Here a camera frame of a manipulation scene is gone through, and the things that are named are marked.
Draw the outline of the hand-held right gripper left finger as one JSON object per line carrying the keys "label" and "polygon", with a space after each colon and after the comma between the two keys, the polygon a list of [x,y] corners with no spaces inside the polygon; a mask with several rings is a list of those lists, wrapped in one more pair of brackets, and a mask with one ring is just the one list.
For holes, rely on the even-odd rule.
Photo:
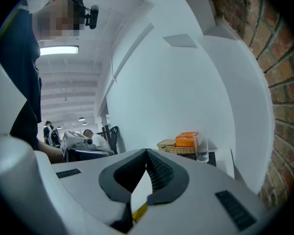
{"label": "hand-held right gripper left finger", "polygon": [[133,223],[131,203],[147,200],[141,178],[146,171],[145,149],[111,157],[55,164],[55,172],[80,172],[59,179],[61,217],[69,232],[145,232],[147,218]]}

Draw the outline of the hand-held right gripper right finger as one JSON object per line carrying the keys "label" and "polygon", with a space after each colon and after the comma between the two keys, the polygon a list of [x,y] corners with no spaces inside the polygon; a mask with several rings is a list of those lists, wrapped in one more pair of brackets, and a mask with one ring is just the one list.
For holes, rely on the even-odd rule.
{"label": "hand-held right gripper right finger", "polygon": [[148,207],[133,228],[135,235],[239,234],[215,195],[225,190],[235,196],[255,220],[267,214],[267,208],[254,192],[218,168],[163,151],[160,154],[187,170],[189,184],[172,203]]}

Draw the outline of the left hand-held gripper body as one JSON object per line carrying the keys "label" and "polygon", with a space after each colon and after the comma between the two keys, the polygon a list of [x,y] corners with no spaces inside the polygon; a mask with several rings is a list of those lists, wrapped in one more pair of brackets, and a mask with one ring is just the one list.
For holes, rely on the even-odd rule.
{"label": "left hand-held gripper body", "polygon": [[93,140],[76,132],[65,131],[60,149],[63,154],[66,153],[68,148],[72,149],[95,149],[96,146],[93,144]]}

